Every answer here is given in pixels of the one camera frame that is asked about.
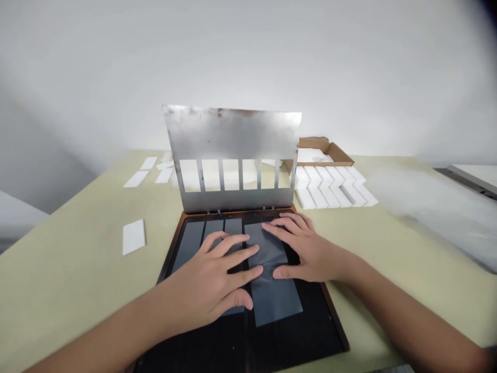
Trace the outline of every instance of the right hand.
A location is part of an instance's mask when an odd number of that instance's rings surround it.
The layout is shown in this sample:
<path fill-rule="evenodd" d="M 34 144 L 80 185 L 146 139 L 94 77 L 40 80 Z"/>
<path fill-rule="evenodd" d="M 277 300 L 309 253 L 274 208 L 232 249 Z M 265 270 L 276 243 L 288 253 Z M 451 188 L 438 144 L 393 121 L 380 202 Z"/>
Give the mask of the right hand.
<path fill-rule="evenodd" d="M 289 232 L 278 225 L 286 227 Z M 263 223 L 262 227 L 289 244 L 300 257 L 299 265 L 276 268 L 273 278 L 297 278 L 309 282 L 347 280 L 352 262 L 357 257 L 318 235 L 312 220 L 304 214 L 283 212 L 278 219 Z"/>

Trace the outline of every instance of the open cardboard box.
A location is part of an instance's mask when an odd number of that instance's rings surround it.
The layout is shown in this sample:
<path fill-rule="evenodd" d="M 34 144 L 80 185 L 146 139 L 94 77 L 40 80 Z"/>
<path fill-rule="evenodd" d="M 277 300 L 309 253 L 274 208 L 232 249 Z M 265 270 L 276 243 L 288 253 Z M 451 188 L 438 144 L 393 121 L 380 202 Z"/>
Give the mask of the open cardboard box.
<path fill-rule="evenodd" d="M 299 148 L 320 149 L 323 154 L 329 155 L 334 162 L 297 162 L 297 166 L 352 166 L 354 161 L 334 142 L 327 137 L 301 137 Z M 292 160 L 285 160 L 285 167 L 291 172 Z"/>

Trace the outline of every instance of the forearm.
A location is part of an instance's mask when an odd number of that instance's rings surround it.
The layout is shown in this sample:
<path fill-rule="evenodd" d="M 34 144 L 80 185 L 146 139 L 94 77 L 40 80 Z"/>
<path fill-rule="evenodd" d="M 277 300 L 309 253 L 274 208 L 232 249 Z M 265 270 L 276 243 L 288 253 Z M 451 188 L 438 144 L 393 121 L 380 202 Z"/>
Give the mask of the forearm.
<path fill-rule="evenodd" d="M 26 372 L 122 372 L 161 341 L 151 302 L 139 297 Z"/>
<path fill-rule="evenodd" d="M 354 260 L 346 283 L 390 340 L 421 371 L 485 372 L 485 351 L 410 297 L 365 261 Z"/>

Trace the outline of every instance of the left hand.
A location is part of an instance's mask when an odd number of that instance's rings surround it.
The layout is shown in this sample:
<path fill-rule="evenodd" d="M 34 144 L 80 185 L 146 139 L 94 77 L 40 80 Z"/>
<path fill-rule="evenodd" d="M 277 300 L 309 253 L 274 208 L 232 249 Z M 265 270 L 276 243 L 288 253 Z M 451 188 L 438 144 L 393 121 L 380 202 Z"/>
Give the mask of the left hand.
<path fill-rule="evenodd" d="M 223 241 L 209 251 L 218 238 Z M 241 287 L 260 276 L 262 266 L 232 275 L 227 271 L 259 251 L 259 245 L 224 256 L 231 246 L 248 239 L 211 233 L 191 260 L 150 291 L 156 316 L 166 323 L 162 339 L 210 324 L 232 307 L 254 307 Z"/>

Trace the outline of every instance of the white wall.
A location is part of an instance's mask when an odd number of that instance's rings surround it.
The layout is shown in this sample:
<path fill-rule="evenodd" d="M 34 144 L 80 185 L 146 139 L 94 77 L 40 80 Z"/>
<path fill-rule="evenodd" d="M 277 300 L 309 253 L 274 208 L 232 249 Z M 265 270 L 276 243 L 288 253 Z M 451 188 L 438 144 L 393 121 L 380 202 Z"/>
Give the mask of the white wall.
<path fill-rule="evenodd" d="M 0 253 L 48 214 L 0 191 Z"/>
<path fill-rule="evenodd" d="M 4 0 L 0 68 L 90 170 L 168 147 L 161 105 L 295 110 L 350 154 L 497 163 L 472 0 Z"/>
<path fill-rule="evenodd" d="M 5 88 L 0 76 L 0 190 L 52 213 L 95 175 L 45 129 L 40 112 L 20 104 Z M 4 217 L 9 214 L 5 208 L 0 205 Z"/>

